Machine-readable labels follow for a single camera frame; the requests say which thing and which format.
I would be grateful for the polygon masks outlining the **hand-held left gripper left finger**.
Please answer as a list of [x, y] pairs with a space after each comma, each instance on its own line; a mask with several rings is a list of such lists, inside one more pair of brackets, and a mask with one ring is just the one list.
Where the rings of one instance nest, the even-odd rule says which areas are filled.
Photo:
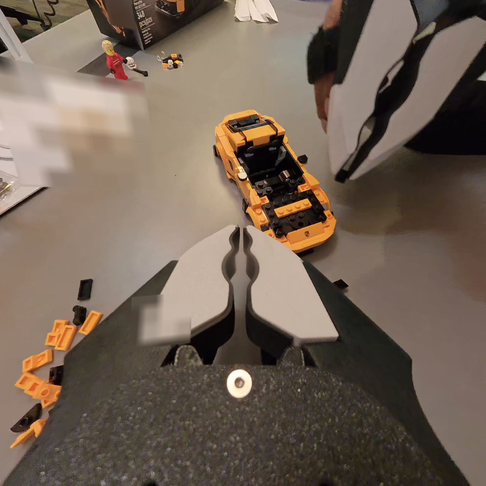
[[193, 346], [213, 363], [235, 330], [235, 256], [240, 228], [228, 225], [179, 259], [161, 292], [161, 343]]

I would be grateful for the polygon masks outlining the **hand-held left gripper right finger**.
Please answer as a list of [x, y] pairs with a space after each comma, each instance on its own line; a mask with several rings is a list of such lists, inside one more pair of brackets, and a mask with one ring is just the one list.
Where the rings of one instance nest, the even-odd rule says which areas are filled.
[[254, 227], [244, 229], [246, 333], [274, 365], [286, 349], [336, 342], [339, 334], [299, 256]]

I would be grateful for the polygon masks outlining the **red lego minifigure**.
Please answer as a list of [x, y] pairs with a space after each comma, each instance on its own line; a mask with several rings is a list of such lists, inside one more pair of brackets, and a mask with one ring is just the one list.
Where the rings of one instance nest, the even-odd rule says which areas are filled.
[[115, 79], [128, 80], [128, 76], [124, 70], [126, 59], [120, 54], [116, 53], [114, 46], [109, 40], [102, 41], [102, 48], [106, 54], [106, 64], [109, 71], [113, 74]]

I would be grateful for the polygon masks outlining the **person's right forearm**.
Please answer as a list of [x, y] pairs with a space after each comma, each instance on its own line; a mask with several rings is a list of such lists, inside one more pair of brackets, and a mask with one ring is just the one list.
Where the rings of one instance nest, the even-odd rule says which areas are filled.
[[485, 155], [485, 73], [462, 81], [404, 146], [431, 155]]

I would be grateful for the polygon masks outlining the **white crumpled cloth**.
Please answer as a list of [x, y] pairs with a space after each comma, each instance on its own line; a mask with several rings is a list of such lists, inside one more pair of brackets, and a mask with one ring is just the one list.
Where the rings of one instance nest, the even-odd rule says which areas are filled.
[[275, 9], [270, 1], [236, 1], [234, 18], [240, 22], [279, 22]]

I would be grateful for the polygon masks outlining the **person's right hand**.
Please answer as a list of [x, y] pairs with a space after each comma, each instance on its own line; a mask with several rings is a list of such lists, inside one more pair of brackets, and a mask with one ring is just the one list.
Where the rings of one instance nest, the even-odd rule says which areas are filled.
[[307, 48], [307, 78], [313, 86], [317, 115], [327, 131], [330, 92], [338, 64], [340, 19], [346, 1], [331, 1], [322, 25]]

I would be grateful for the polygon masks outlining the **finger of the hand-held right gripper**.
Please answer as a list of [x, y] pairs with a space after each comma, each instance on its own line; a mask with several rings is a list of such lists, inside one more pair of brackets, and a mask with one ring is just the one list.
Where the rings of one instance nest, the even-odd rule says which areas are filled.
[[343, 183], [379, 165], [418, 134], [436, 115], [485, 45], [485, 22], [457, 22], [418, 41], [425, 47], [418, 63], [405, 64], [390, 88], [397, 107], [375, 115], [371, 134], [337, 171]]
[[357, 149], [381, 82], [403, 57], [416, 28], [414, 12], [400, 1], [377, 1], [371, 8], [346, 75], [339, 83], [335, 73], [330, 92], [327, 136], [332, 172]]

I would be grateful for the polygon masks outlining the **small orange black lego assembly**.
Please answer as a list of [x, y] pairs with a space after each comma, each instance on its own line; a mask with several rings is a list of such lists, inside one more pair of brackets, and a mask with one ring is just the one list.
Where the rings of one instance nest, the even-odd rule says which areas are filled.
[[184, 66], [183, 57], [179, 53], [166, 55], [165, 52], [162, 51], [156, 56], [156, 59], [164, 70], [176, 70]]

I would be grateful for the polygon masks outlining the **pile of lego pieces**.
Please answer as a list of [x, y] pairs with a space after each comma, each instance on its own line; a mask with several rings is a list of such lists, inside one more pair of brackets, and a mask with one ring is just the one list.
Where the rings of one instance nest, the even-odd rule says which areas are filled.
[[38, 438], [53, 411], [62, 389], [64, 364], [60, 363], [73, 344], [92, 332], [103, 313], [89, 311], [81, 303], [91, 298], [93, 280], [80, 281], [77, 301], [71, 319], [56, 319], [45, 337], [44, 349], [22, 361], [21, 375], [15, 387], [34, 400], [33, 406], [10, 428], [15, 440], [10, 449]]

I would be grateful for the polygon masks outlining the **clear bag of grey parts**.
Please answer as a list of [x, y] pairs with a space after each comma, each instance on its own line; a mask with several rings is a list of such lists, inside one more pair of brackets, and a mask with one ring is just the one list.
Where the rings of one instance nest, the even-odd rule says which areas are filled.
[[17, 186], [17, 177], [8, 173], [1, 173], [1, 201], [12, 196]]

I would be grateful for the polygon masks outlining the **orange lego car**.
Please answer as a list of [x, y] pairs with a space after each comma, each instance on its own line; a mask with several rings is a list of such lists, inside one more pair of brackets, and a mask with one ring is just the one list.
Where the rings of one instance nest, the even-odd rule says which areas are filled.
[[[226, 116], [215, 127], [213, 153], [238, 187], [242, 210], [256, 229], [296, 254], [311, 251], [334, 234], [330, 200], [307, 171], [307, 155], [296, 155], [274, 118], [255, 110]], [[275, 206], [305, 198], [310, 209], [276, 217]]]

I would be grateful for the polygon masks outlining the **lego set box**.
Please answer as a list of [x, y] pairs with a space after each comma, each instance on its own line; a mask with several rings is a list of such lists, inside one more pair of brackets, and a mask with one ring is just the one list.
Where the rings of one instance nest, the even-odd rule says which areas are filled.
[[87, 1], [102, 34], [146, 50], [223, 1]]

